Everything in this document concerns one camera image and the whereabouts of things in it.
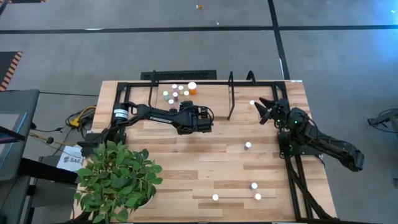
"gray floor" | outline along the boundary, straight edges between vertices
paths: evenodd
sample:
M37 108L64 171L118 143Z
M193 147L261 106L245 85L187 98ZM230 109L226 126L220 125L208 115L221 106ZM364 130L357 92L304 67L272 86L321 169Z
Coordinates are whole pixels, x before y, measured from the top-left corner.
M274 0L280 26L398 24L398 3L388 0ZM202 10L195 5L202 4ZM48 0L10 4L0 29L80 29L172 26L270 26L266 1ZM325 158L338 216L396 223L398 141L366 119L396 108L398 30L281 32L291 79L304 81L314 120L324 133L352 142L366 155L364 170L350 172ZM274 33L174 32L145 34L24 34L0 36L0 51L23 51L10 89L98 94L103 80L139 79L140 72L217 69L244 78L281 79ZM34 121L42 129L96 103L96 97L41 95ZM53 136L63 139L66 133ZM79 141L73 133L69 141ZM25 156L53 149L29 140ZM34 223L64 221L70 206L43 209Z

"green leaves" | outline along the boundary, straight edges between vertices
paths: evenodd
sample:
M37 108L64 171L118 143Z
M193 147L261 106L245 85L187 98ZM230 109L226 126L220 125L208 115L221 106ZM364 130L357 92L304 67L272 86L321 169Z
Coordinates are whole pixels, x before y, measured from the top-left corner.
M132 191L132 186L127 186L120 191L121 195L128 195Z
M116 158L116 165L120 166L123 163L123 160L124 160L124 152L119 151L118 156Z
M143 157L143 159L148 159L149 152L147 149L142 150L142 157Z
M154 165L154 166L152 166L152 172L154 172L154 173L156 173L156 174L162 172L162 170L163 170L162 167L159 166L159 165Z
M157 177L162 167L148 158L147 149L130 151L122 142L108 141L95 149L87 166L77 172L84 194L74 195L82 210L99 212L93 223L109 223L110 218L126 222L127 211L136 210L156 194L154 185L163 181Z
M127 209L124 208L124 209L122 209L122 210L118 213L118 215L117 215L115 218L116 218L118 221L126 222L128 216L129 216L129 213L127 212Z
M138 192L133 192L133 193L129 194L127 197L129 200L127 200L126 206L129 208L133 208L135 206L135 204L137 203L137 200L139 198L141 198L142 195Z
M120 188L125 186L125 184L129 182L129 180L125 177L117 177L116 179L112 180L111 186L114 188Z
M99 214L99 215L97 215L97 216L94 218L93 223L99 223L101 220L104 219L104 217L105 217L105 214Z
M79 177L81 177L81 178L88 176L88 175L93 175L93 174L94 174L93 171L86 169L86 168L81 168L80 170L77 171L77 175L79 175Z
M139 170L141 168L141 165L137 161L132 161L131 164L134 170Z
M120 171L121 171L123 177L130 177L129 169L122 167L122 168L120 168Z
M153 183L153 184L161 184L162 181L163 181L162 178L156 177L156 178L153 178L152 180L150 180L149 182L151 182L151 183Z

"wooden tabletop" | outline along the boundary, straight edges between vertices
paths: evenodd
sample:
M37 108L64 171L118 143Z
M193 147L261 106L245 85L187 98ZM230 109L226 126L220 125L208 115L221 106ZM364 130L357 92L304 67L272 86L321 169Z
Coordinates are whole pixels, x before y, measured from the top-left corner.
M102 84L92 127L94 133L109 125L117 83L105 81ZM153 89L152 106L164 106L165 86ZM303 83L286 81L286 87L290 107L299 107L309 114ZM192 96L194 104L199 105L195 103L196 97L200 106L212 108L212 96L206 96L207 101L200 97L208 94L206 86L198 85L197 92ZM236 86L234 94L236 104L231 119L227 121L222 114L219 117L216 114L218 119L211 133L179 136L171 125L153 121L140 121L127 128L130 150L146 148L149 159L163 167L160 176L164 179L161 185L156 185L155 198L145 208L132 213L130 222L295 220L285 162L279 158L277 130L273 122L260 125L258 112L249 107L250 100L273 99L272 90L266 86ZM130 100L147 104L148 96L149 87L134 87ZM215 113L223 113L224 108L215 110ZM244 143L248 141L252 147L245 151ZM327 213L335 216L325 168L314 156L302 156L302 160L309 191ZM252 182L258 184L257 190L249 189ZM262 195L260 201L252 198L255 193ZM301 214L305 217L299 189L297 193ZM212 201L213 194L219 195L217 202ZM81 213L80 206L75 205L75 213Z

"plant pot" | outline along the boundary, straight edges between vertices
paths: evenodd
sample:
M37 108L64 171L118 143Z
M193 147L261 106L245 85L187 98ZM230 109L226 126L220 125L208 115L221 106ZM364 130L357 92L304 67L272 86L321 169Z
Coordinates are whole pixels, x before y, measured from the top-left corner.
M150 202L153 198L154 198L154 196L152 196L152 197L147 201L147 203L141 205L141 206L138 207L138 208L144 208L147 204L149 204L149 202Z

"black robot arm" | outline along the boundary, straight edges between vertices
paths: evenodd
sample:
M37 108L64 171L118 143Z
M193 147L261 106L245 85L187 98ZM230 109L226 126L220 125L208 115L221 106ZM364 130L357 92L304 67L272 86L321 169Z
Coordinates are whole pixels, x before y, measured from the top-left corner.
M136 109L134 117L127 119L127 111ZM177 129L178 134L191 134L193 132L211 132L214 115L206 106L195 106L192 101L183 101L180 104L180 111L171 109L169 111L152 108L150 106L134 103L120 103L114 106L113 124L114 127L126 127L135 124L140 120L152 120L161 123L171 124Z
M300 108L290 110L287 100L273 102L260 98L260 101L266 106L265 108L259 103L255 103L262 118L261 124L268 119L273 119L275 127L288 130L289 139L298 145L306 145L328 154L338 159L349 170L360 171L363 169L364 155L360 150L346 141L337 140L321 133L308 114Z

